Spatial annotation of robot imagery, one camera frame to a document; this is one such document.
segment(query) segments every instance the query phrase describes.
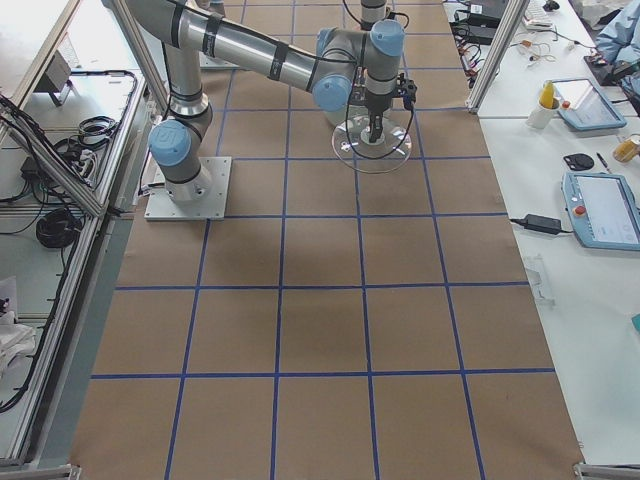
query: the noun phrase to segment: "robotic arm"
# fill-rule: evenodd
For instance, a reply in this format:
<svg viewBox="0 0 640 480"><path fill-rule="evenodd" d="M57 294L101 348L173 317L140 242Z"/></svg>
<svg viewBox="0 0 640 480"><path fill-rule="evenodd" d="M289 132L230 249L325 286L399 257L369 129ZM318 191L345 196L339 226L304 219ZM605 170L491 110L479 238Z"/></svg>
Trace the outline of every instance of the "robotic arm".
<svg viewBox="0 0 640 480"><path fill-rule="evenodd" d="M364 4L372 1L377 0L363 0L363 20ZM382 134L382 115L393 99L404 97L405 107L407 98L415 100L413 84L398 77L404 29L395 20L377 21L370 31L323 29L313 55L216 12L198 9L194 0L126 3L140 25L165 44L174 118L152 131L150 149L175 201L194 200L209 182L197 157L212 120L209 100L202 92L198 51L308 91L326 111L338 111L348 103L365 106L372 143ZM384 4L369 9L372 19L385 11ZM366 72L364 88L352 95L362 72Z"/></svg>

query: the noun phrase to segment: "floor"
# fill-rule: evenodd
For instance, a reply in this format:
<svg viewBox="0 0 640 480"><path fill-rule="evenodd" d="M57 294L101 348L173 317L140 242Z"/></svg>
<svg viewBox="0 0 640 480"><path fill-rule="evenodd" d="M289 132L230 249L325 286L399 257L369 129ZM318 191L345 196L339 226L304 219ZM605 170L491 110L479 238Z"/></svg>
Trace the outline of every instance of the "floor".
<svg viewBox="0 0 640 480"><path fill-rule="evenodd" d="M320 28L352 26L338 3L266 1L227 14L312 51ZM227 218L148 223L139 207L71 455L90 480L573 478L444 10L394 7L419 88L396 172L336 160L308 94L205 75L201 154L234 158Z"/></svg>

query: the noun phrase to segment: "table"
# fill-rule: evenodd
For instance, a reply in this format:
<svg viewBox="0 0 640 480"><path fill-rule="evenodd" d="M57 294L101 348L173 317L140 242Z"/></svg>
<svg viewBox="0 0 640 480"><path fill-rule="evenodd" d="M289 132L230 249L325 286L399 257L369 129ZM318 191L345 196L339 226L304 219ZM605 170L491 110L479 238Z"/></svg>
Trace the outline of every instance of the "table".
<svg viewBox="0 0 640 480"><path fill-rule="evenodd" d="M640 131L629 118L618 133ZM561 119L534 130L523 119L482 118L505 204L511 217L535 213L562 219L571 229L560 181L562 156L600 152L613 173L640 192L640 161L620 164L615 135L587 137ZM603 171L596 160L592 171ZM640 463L640 255L586 249L573 235L550 237L514 226L523 258L542 260L555 305L538 304L567 408L587 463Z"/></svg>
<svg viewBox="0 0 640 480"><path fill-rule="evenodd" d="M558 0L560 8L549 12L555 30L564 37L577 40L583 45L594 46L591 36L571 7L569 0ZM453 12L460 5L446 2L445 9L449 21L453 21ZM480 118L526 118L536 105L542 85L546 80L586 77L593 79L591 71L583 57L590 54L590 49L575 45L569 40L553 32L535 32L526 30L524 26L512 39L512 44L529 40L541 44L540 52L555 57L555 61L529 61L529 56L520 53L514 46L507 50L500 70L480 106ZM482 46L482 57L486 57L489 46ZM603 87L611 100L624 99L624 93L618 87ZM616 108L625 117L637 114L629 103L621 103Z"/></svg>

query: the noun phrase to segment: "yellow bottle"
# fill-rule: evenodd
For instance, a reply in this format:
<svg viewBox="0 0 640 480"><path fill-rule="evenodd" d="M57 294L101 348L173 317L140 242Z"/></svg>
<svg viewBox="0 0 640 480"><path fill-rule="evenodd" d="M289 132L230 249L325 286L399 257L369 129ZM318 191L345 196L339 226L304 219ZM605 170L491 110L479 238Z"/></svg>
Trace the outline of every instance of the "yellow bottle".
<svg viewBox="0 0 640 480"><path fill-rule="evenodd" d="M640 150L640 135L633 134L620 143L613 151L613 158L619 162L628 162L636 156Z"/></svg>
<svg viewBox="0 0 640 480"><path fill-rule="evenodd" d="M543 108L552 109L553 108L553 83L545 82L544 87L542 87L542 92L540 93L540 106Z"/></svg>

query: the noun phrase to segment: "charger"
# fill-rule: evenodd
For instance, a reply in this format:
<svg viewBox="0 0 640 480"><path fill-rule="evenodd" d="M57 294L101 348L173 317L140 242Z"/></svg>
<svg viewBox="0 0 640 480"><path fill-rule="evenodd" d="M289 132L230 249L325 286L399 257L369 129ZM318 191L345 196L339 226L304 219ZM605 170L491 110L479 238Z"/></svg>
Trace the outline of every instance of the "charger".
<svg viewBox="0 0 640 480"><path fill-rule="evenodd" d="M510 218L509 221L523 226L525 230L534 230L536 232L548 233L549 235L573 233L572 231L563 230L562 224L557 218L543 217L531 213L527 214L524 218Z"/></svg>

